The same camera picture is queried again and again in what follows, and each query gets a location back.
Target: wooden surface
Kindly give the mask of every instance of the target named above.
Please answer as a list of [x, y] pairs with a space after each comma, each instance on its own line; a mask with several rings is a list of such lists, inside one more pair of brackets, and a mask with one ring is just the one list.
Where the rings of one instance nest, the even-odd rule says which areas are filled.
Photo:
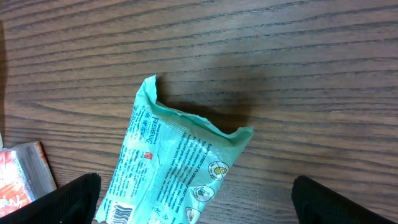
[[0, 132], [58, 185], [98, 172], [101, 201], [157, 73], [166, 105], [256, 130], [200, 223], [298, 223], [298, 175], [398, 222], [397, 0], [0, 4]]

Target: package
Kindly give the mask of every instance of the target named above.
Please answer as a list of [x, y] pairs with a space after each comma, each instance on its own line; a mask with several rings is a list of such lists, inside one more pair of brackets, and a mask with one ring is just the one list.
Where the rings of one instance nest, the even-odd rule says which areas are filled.
[[39, 142], [0, 150], [0, 217], [56, 189]]
[[205, 118], [164, 106], [155, 81], [147, 78], [137, 92], [98, 222], [196, 223], [254, 134], [225, 134]]

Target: wooden table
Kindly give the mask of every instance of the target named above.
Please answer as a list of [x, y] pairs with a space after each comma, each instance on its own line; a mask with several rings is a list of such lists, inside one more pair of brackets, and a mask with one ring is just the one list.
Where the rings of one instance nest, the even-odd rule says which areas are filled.
[[167, 106], [256, 132], [200, 223], [298, 223], [298, 175], [398, 222], [397, 3], [1, 0], [0, 132], [101, 201], [156, 73]]

